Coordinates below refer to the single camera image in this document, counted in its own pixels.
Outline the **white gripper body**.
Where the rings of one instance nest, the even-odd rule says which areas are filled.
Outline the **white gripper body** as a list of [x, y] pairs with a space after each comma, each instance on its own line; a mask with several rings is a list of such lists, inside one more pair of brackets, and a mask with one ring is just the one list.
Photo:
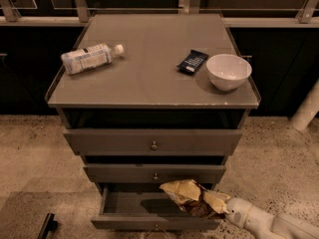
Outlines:
[[276, 239], [270, 231], [274, 216], [241, 198], [227, 202], [226, 220], [238, 228], [250, 232], [255, 239]]

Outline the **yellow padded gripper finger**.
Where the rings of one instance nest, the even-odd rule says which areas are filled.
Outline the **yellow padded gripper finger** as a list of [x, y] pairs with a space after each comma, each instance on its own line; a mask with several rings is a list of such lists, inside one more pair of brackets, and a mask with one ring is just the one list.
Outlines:
[[227, 201], [230, 196], [212, 190], [205, 190], [203, 192], [203, 200], [218, 214], [228, 214]]

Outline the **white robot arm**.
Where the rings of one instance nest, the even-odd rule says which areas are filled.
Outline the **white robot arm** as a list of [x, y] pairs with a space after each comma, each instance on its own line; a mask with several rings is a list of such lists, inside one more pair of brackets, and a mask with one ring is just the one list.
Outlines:
[[216, 191], [226, 220], [255, 239], [319, 239], [319, 81], [290, 119], [250, 119]]

